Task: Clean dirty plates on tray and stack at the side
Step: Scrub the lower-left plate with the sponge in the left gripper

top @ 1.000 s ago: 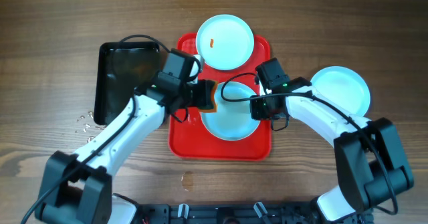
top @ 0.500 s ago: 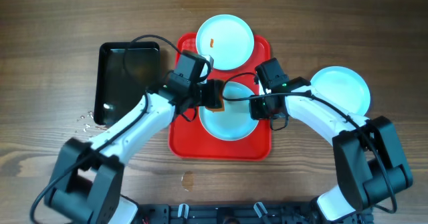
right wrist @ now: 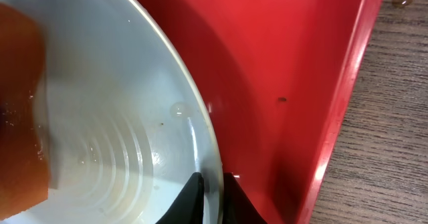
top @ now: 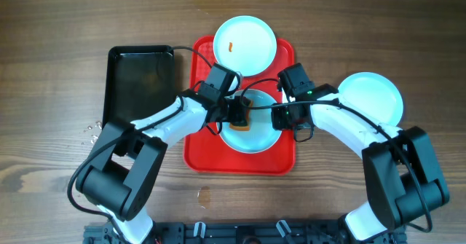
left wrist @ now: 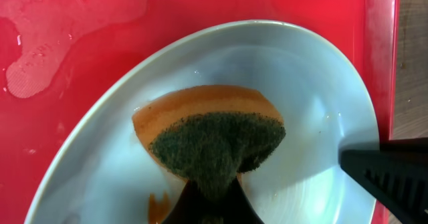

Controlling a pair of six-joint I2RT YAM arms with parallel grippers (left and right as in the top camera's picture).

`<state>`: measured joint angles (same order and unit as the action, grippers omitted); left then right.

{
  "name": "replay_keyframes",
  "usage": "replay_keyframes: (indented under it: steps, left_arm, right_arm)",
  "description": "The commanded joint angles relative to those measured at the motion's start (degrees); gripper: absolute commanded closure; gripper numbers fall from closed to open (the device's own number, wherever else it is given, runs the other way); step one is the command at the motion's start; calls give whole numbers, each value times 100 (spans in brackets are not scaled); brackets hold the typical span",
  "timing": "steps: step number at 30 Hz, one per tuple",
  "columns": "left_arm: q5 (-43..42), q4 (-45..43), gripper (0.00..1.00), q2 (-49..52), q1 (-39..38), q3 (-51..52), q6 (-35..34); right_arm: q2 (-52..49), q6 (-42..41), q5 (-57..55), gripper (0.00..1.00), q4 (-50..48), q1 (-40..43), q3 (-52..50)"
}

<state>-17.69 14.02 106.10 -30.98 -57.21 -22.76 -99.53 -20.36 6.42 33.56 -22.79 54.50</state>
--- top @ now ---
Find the white plate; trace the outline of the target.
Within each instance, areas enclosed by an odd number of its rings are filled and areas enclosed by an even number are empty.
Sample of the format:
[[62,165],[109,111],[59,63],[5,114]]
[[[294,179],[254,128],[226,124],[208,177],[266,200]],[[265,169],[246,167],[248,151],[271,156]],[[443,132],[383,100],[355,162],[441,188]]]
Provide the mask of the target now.
[[271,109],[252,110],[249,117],[247,131],[234,130],[229,123],[222,123],[220,137],[227,146],[241,153],[257,154],[277,143],[282,131],[272,127]]
[[404,105],[398,88],[387,78],[373,72],[360,72],[344,79],[338,87],[345,99],[365,114],[397,126]]
[[[229,52],[229,43],[233,51]],[[244,77],[265,71],[275,59],[277,39],[263,20],[241,15],[224,22],[213,40],[216,61]]]

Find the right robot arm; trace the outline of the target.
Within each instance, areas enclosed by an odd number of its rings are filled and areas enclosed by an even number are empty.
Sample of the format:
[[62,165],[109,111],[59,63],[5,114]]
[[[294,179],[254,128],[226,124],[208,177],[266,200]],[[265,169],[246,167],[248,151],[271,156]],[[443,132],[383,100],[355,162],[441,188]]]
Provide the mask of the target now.
[[353,74],[338,87],[319,87],[300,63],[278,73],[287,102],[272,107],[276,130],[324,130],[363,161],[367,200],[344,215],[340,243],[367,243],[393,238],[425,217],[433,228],[432,210],[449,202],[450,194],[429,135],[420,127],[402,129],[403,99],[382,75]]

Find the white plate top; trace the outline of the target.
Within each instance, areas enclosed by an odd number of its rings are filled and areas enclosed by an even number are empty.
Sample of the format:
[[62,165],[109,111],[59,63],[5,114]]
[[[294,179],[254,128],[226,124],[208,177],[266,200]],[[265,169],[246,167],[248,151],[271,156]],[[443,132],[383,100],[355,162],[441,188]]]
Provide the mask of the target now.
[[[233,51],[229,52],[229,43]],[[213,40],[216,61],[244,77],[265,71],[275,59],[277,39],[263,20],[241,15],[224,22]]]

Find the orange green sponge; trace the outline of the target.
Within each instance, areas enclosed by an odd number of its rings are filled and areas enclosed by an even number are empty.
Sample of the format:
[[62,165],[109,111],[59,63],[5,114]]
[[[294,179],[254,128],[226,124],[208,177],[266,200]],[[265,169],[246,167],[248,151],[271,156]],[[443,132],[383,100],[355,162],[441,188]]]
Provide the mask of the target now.
[[236,131],[250,130],[250,109],[253,102],[246,97],[235,96],[229,102],[227,122]]

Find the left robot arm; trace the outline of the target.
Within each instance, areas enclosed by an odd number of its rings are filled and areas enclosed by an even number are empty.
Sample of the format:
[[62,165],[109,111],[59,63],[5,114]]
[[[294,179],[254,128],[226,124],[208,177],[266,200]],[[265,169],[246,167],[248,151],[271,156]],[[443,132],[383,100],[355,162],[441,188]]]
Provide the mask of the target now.
[[[211,122],[244,119],[245,107],[232,97],[241,81],[240,72],[214,63],[207,79],[179,93],[156,114],[108,123],[69,181],[69,202],[82,212],[106,217],[120,243],[151,241],[154,222],[145,204],[166,151]],[[74,189],[97,208],[80,206],[73,198]]]

